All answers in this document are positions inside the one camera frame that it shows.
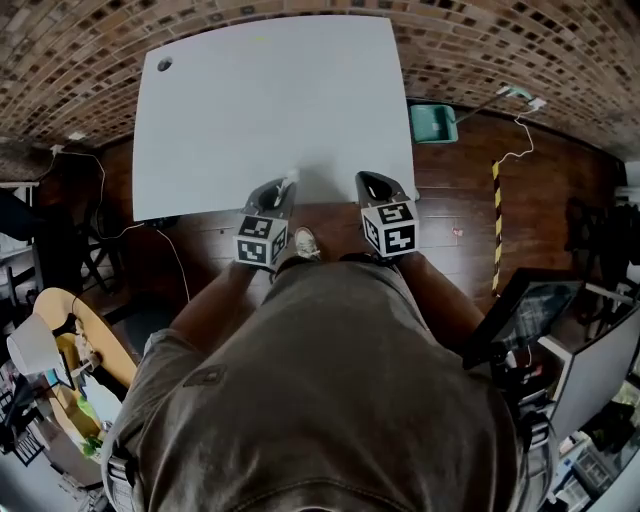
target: electrical cord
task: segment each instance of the electrical cord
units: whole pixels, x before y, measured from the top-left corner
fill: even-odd
[[[102,201],[104,199],[104,183],[105,183],[105,181],[107,179],[107,173],[104,170],[104,167],[102,166],[102,163],[100,162],[100,159],[95,155],[92,155],[90,153],[76,153],[76,152],[73,152],[73,151],[62,151],[62,150],[57,151],[57,152],[55,152],[53,154],[53,158],[51,159],[51,164],[49,165],[49,169],[47,170],[47,172],[45,172],[43,175],[41,175],[36,181],[40,181],[44,176],[46,176],[47,174],[49,174],[51,172],[51,169],[53,168],[53,163],[55,162],[56,156],[59,155],[59,154],[91,157],[98,163],[98,167],[100,167],[100,171],[102,171],[102,182],[100,183],[100,202],[98,203],[98,206],[96,207],[96,211],[94,212],[94,222],[96,224],[96,233],[98,234],[98,236],[100,237],[101,240],[116,240],[116,239],[120,238],[122,235],[124,235],[130,229],[139,228],[139,227],[142,227],[142,226],[145,225],[144,222],[140,222],[138,224],[133,224],[132,226],[124,228],[120,232],[120,234],[118,234],[116,236],[103,236],[102,235],[102,233],[100,231],[100,224],[98,222],[98,213],[100,212],[100,207],[102,206]],[[185,276],[184,267],[182,266],[182,262],[180,261],[180,257],[178,256],[178,251],[176,251],[176,248],[173,245],[173,242],[171,241],[171,239],[167,235],[165,235],[159,229],[156,229],[156,231],[158,233],[160,233],[164,238],[167,239],[167,241],[171,245],[171,249],[173,249],[173,254],[176,257],[176,260],[178,260],[178,265],[180,266],[180,272],[182,273],[182,281],[184,282],[184,289],[185,289],[185,292],[187,294],[187,302],[191,302],[191,296],[189,294],[189,286],[187,285],[187,278]],[[83,290],[80,293],[80,295],[82,295],[82,293],[84,293],[88,289],[89,288],[87,288],[86,290]],[[77,298],[78,298],[78,295],[76,295],[76,297],[74,297],[73,302],[71,303],[71,312],[72,313],[73,313],[73,305],[75,304],[75,301],[76,301]]]
[[[520,112],[518,114],[518,117],[516,117],[514,119],[514,122],[518,126],[522,126],[525,129],[525,131],[527,132],[527,137],[529,137],[529,143],[531,144],[531,149],[528,149],[527,151],[524,151],[524,152],[522,152],[520,154],[509,152],[506,155],[504,155],[501,160],[498,161],[498,165],[500,165],[502,162],[504,162],[507,159],[507,157],[509,157],[509,156],[515,156],[516,158],[522,158],[524,155],[527,155],[529,153],[533,153],[533,151],[535,150],[535,146],[533,145],[533,139],[531,138],[531,133],[529,133],[529,127],[526,124],[522,124],[520,122],[520,118],[522,116],[527,116],[529,114],[532,114],[533,112],[536,112],[537,110],[538,110],[537,108],[533,108],[531,110],[528,110],[527,112]]]
[[[184,268],[182,267],[182,262],[180,261],[180,258],[178,258],[178,251],[176,251],[176,247],[175,247],[175,245],[173,245],[173,242],[171,241],[171,238],[169,238],[167,235],[165,235],[159,229],[156,229],[156,231],[158,233],[160,233],[163,237],[165,237],[169,241],[169,244],[171,245],[171,248],[173,249],[173,254],[176,255],[176,260],[178,260],[178,265],[180,265],[180,272],[182,272],[182,281],[184,282],[184,291],[187,294],[187,302],[191,302],[191,296],[189,295],[189,286],[187,286],[187,278],[186,278],[186,276],[184,274]]]

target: wall outlet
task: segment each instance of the wall outlet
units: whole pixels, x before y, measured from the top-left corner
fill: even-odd
[[[547,104],[547,102],[545,100],[543,100],[542,98],[534,98],[528,103],[528,105],[531,108],[534,108],[536,110],[540,110],[546,104]]]

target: shoe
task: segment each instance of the shoe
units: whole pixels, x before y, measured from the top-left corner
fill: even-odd
[[[308,260],[320,261],[320,248],[316,242],[316,237],[309,228],[298,228],[295,234],[296,253],[298,256]]]

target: black and yellow tape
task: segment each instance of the black and yellow tape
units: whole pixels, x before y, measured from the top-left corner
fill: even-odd
[[[493,193],[496,205],[496,253],[493,260],[493,284],[491,295],[498,295],[498,280],[500,279],[500,260],[502,259],[502,196],[500,194],[500,164],[493,162]]]

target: desk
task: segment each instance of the desk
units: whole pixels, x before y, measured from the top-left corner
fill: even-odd
[[[75,296],[66,290],[47,288],[38,295],[33,310],[53,330],[64,323],[73,305],[73,313],[82,322],[87,341],[93,350],[102,356],[102,367],[121,384],[130,387],[136,372],[133,360],[102,317],[81,299],[75,299],[75,303],[74,299]],[[74,339],[72,334],[63,336],[70,341]],[[59,386],[56,396],[59,401],[54,398],[50,400],[54,416],[65,433],[80,448],[87,434],[97,435],[100,431],[99,425],[85,416],[75,405],[80,396],[79,391]]]
[[[133,148],[135,220],[242,208],[300,171],[297,203],[357,202],[373,171],[415,190],[400,60],[385,18],[300,16],[149,52]]]

